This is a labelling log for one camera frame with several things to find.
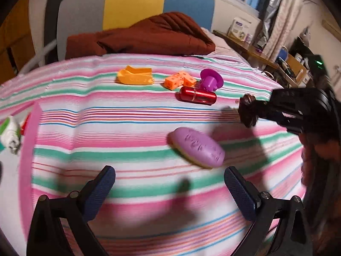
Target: blue headboard panel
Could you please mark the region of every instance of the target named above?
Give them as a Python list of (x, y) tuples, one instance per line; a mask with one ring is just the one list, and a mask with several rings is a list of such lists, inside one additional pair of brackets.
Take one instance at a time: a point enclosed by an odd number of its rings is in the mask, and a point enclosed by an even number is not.
[(200, 27), (211, 30), (214, 0), (165, 0), (163, 12), (182, 12), (192, 17)]

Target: striped bed sheet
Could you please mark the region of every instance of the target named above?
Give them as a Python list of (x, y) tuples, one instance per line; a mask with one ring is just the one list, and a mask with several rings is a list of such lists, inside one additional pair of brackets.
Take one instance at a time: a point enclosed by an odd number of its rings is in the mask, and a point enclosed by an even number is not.
[[(126, 65), (151, 67), (155, 84), (115, 82)], [(162, 86), (181, 70), (199, 79), (208, 67), (224, 79), (212, 106), (182, 102), (178, 90)], [(235, 57), (111, 54), (54, 63), (6, 82), (0, 118), (33, 101), (42, 109), (31, 169), (33, 208), (42, 194), (66, 196), (105, 165), (115, 168), (116, 182), (89, 222), (110, 255), (229, 256), (250, 224), (224, 184), (227, 166), (274, 197), (305, 193), (298, 138), (271, 121), (260, 120), (253, 129), (238, 121), (236, 99), (249, 93), (268, 100), (275, 88), (280, 86)], [(168, 134), (182, 126), (218, 141), (224, 166), (202, 169), (181, 157)]]

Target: purple suction cup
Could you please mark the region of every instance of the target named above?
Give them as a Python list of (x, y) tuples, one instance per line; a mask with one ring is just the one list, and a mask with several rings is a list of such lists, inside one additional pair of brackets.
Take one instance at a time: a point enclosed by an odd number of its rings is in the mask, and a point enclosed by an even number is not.
[(216, 91), (218, 88), (221, 88), (224, 85), (223, 78), (219, 75), (218, 72), (214, 71), (211, 68), (202, 70), (200, 73), (200, 77), (200, 89), (206, 91)]

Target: headboard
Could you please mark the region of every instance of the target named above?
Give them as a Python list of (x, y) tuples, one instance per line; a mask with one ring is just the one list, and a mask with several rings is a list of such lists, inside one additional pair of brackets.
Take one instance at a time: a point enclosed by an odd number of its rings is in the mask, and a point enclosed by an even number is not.
[(65, 58), (70, 35), (126, 28), (163, 12), (183, 12), (210, 30), (214, 0), (63, 0), (57, 23), (58, 59)]

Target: blue gripper pad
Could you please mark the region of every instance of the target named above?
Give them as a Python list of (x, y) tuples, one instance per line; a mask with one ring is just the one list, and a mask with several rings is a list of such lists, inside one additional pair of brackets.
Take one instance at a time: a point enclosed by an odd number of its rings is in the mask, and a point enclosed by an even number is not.
[(77, 202), (85, 222), (93, 220), (96, 217), (115, 183), (115, 177), (115, 169), (111, 166), (105, 166), (97, 177), (86, 183), (80, 191)]
[(235, 167), (225, 169), (224, 181), (243, 217), (255, 222), (256, 209), (260, 207), (260, 198), (255, 193), (255, 186), (245, 181)]

